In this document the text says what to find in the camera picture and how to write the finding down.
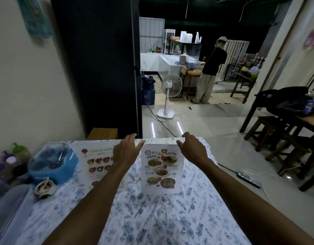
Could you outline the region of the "clear plastic storage box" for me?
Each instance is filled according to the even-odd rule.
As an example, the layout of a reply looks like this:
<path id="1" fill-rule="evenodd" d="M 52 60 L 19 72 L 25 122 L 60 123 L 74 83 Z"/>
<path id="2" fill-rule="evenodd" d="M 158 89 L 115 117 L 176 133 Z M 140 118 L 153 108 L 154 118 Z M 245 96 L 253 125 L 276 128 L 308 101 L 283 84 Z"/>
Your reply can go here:
<path id="1" fill-rule="evenodd" d="M 0 245 L 15 245 L 35 203 L 32 185 L 18 185 L 0 199 Z"/>

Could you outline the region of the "glass display cabinet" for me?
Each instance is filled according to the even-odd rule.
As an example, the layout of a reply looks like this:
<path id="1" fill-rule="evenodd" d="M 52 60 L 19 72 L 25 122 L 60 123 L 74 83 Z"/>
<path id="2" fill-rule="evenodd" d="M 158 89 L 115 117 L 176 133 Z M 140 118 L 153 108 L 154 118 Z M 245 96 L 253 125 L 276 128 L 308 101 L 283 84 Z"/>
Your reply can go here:
<path id="1" fill-rule="evenodd" d="M 163 33 L 163 53 L 172 54 L 172 38 L 175 37 L 175 29 L 164 29 Z"/>

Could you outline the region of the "blue gas cylinder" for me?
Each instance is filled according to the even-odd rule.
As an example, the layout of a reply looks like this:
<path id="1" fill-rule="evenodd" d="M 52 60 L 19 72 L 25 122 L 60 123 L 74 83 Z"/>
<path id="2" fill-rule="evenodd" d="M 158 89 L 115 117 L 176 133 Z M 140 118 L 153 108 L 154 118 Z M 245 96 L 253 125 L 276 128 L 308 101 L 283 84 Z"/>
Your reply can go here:
<path id="1" fill-rule="evenodd" d="M 155 79 L 152 76 L 141 76 L 142 105 L 155 105 Z"/>

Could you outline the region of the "person's right forearm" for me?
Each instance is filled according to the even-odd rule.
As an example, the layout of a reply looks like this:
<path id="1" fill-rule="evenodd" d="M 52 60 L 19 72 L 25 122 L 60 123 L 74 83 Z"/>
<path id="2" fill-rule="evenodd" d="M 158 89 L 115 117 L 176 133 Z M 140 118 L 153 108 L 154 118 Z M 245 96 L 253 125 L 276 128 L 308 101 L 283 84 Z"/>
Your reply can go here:
<path id="1" fill-rule="evenodd" d="M 252 245 L 314 245 L 314 239 L 211 159 L 194 162 L 211 181 Z"/>

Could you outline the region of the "dark wooden stool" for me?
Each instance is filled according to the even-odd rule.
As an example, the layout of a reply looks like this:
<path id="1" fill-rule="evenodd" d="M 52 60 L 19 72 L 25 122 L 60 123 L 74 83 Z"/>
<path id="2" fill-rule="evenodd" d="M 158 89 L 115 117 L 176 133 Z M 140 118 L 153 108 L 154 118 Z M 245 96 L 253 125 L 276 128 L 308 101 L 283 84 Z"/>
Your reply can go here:
<path id="1" fill-rule="evenodd" d="M 274 151 L 287 127 L 285 122 L 275 116 L 259 116 L 244 140 L 253 138 L 257 142 L 256 152 L 260 152 L 265 145 L 269 145 L 269 150 Z"/>
<path id="2" fill-rule="evenodd" d="M 305 154 L 309 154 L 307 161 L 298 166 L 301 168 L 297 174 L 298 179 L 303 180 L 314 165 L 314 139 L 305 136 L 286 135 L 286 141 L 278 145 L 277 148 L 265 157 L 266 161 L 277 158 L 281 162 L 282 167 L 277 175 L 282 176 L 284 173 L 294 168 L 295 163 L 301 163 L 301 158 Z"/>

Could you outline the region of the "food menu stand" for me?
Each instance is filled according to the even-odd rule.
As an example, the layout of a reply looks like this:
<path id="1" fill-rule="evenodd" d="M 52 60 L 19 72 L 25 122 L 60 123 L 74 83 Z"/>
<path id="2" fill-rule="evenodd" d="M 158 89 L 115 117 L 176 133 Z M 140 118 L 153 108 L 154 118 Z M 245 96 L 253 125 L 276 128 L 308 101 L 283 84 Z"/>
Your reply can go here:
<path id="1" fill-rule="evenodd" d="M 185 158 L 177 144 L 145 144 L 140 158 L 141 193 L 180 193 Z"/>

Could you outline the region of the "white standing fan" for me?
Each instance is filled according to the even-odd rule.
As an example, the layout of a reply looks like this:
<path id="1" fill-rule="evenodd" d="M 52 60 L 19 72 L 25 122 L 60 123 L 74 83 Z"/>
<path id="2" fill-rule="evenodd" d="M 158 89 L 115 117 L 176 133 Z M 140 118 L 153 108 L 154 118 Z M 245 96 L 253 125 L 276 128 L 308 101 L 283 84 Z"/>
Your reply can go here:
<path id="1" fill-rule="evenodd" d="M 168 74 L 162 80 L 162 92 L 165 94 L 164 108 L 157 112 L 157 116 L 165 119 L 172 119 L 175 112 L 169 108 L 169 99 L 178 96 L 183 87 L 182 79 L 177 74 Z"/>

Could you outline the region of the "dark wooden dining table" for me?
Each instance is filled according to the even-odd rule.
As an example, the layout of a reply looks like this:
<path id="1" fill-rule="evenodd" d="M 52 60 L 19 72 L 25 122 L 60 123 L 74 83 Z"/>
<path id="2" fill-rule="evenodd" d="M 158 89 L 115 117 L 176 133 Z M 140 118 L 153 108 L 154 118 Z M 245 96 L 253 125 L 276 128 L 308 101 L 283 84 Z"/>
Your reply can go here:
<path id="1" fill-rule="evenodd" d="M 245 131 L 245 129 L 246 129 L 247 125 L 249 124 L 250 119 L 253 116 L 256 109 L 257 109 L 257 106 L 253 102 L 251 109 L 250 109 L 244 123 L 241 126 L 241 129 L 240 129 L 241 133 L 243 133 Z M 306 117 L 299 117 L 299 116 L 295 116 L 295 117 L 275 116 L 275 117 L 280 118 L 283 122 L 285 122 L 288 125 L 285 132 L 282 134 L 282 138 L 281 138 L 280 142 L 278 143 L 278 145 L 280 145 L 286 141 L 285 136 L 287 134 L 294 136 L 294 137 L 295 136 L 305 136 L 305 137 L 310 137 L 310 138 L 314 139 L 314 114 L 306 116 Z"/>

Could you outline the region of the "person's left hand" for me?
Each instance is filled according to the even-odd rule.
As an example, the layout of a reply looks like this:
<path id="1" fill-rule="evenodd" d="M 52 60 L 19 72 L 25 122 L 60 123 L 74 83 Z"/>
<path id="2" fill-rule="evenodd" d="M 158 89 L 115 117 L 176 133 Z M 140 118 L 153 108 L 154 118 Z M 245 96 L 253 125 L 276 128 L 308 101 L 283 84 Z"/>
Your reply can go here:
<path id="1" fill-rule="evenodd" d="M 125 174 L 135 163 L 137 159 L 135 157 L 135 137 L 135 133 L 127 135 L 114 147 L 114 162 L 112 164 L 113 172 L 123 172 Z"/>

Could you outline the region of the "light wooden stool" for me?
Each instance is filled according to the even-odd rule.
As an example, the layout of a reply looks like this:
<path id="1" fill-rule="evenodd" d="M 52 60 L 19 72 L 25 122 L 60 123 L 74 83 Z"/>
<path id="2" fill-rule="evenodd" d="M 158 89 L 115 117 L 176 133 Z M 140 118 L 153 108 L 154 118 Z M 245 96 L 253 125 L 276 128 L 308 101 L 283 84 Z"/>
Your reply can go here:
<path id="1" fill-rule="evenodd" d="M 86 140 L 117 140 L 117 128 L 93 128 Z"/>

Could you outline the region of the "person's right hand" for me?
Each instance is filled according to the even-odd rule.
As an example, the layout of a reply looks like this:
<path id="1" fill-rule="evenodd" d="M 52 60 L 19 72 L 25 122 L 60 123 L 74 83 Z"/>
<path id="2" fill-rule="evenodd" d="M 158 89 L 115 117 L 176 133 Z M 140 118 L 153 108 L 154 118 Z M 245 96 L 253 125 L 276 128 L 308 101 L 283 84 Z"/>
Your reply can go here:
<path id="1" fill-rule="evenodd" d="M 208 158 L 207 150 L 205 146 L 189 132 L 185 132 L 182 137 L 185 139 L 187 154 L 184 157 L 199 169 L 203 169 L 213 163 L 213 161 Z"/>

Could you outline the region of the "blue floral white tablecloth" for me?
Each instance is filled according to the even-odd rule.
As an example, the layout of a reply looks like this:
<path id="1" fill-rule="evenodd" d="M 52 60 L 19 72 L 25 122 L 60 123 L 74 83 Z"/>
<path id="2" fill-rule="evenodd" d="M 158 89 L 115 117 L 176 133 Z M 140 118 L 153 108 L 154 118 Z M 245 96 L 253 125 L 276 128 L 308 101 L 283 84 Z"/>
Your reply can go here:
<path id="1" fill-rule="evenodd" d="M 114 198 L 99 245 L 251 245 L 217 190 L 184 160 L 179 194 L 141 193 L 140 157 Z M 91 190 L 78 167 L 56 193 L 37 201 L 16 245 L 41 245 Z"/>

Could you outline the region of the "small white chili sauce cup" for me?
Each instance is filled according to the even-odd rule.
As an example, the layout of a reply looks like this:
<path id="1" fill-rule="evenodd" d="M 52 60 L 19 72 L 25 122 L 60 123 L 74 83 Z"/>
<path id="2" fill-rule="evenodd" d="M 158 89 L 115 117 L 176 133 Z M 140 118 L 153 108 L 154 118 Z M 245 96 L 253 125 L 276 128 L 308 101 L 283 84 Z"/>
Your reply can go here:
<path id="1" fill-rule="evenodd" d="M 53 196 L 56 190 L 57 185 L 47 177 L 35 187 L 34 194 L 40 199 L 46 199 Z"/>

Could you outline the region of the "black bag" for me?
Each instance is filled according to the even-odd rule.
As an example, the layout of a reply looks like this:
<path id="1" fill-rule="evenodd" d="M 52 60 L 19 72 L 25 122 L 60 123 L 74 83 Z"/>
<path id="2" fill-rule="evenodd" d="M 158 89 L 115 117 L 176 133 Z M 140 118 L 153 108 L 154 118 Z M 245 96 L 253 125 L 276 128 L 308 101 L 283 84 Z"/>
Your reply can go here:
<path id="1" fill-rule="evenodd" d="M 256 95 L 254 104 L 266 108 L 267 112 L 280 117 L 306 117 L 314 114 L 314 108 L 309 115 L 304 115 L 302 110 L 310 96 L 306 86 L 285 87 L 279 90 L 265 90 Z"/>

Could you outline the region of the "flat laminated menu sheet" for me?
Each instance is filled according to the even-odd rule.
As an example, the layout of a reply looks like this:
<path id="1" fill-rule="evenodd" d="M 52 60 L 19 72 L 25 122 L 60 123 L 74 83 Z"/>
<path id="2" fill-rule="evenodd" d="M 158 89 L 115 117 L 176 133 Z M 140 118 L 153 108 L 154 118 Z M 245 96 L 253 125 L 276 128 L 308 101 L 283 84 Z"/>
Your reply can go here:
<path id="1" fill-rule="evenodd" d="M 116 143 L 95 143 L 79 149 L 79 163 L 89 188 L 98 185 L 114 163 L 113 150 Z"/>

